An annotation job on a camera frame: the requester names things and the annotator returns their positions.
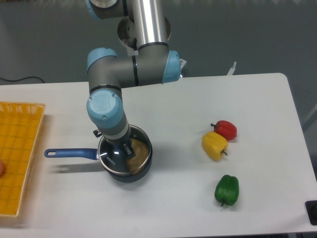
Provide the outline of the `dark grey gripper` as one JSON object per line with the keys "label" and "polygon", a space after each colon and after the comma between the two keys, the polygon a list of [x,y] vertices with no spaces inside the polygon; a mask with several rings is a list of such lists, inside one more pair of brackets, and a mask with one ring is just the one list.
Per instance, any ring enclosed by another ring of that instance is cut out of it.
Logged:
{"label": "dark grey gripper", "polygon": [[102,139],[99,142],[100,150],[119,147],[124,150],[127,159],[135,157],[135,151],[130,141],[131,130],[129,128],[98,128],[93,131],[95,137]]}

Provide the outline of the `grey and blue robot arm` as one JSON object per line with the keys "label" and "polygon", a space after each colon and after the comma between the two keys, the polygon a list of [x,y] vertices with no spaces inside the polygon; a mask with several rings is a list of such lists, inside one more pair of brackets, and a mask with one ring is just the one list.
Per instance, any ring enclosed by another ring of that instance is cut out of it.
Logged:
{"label": "grey and blue robot arm", "polygon": [[135,156],[130,141],[123,88],[177,81],[181,62],[171,51],[159,0],[88,0],[87,8],[98,19],[128,16],[132,19],[137,55],[118,57],[112,49],[97,48],[87,56],[90,96],[87,112],[107,142],[118,145],[127,159]]}

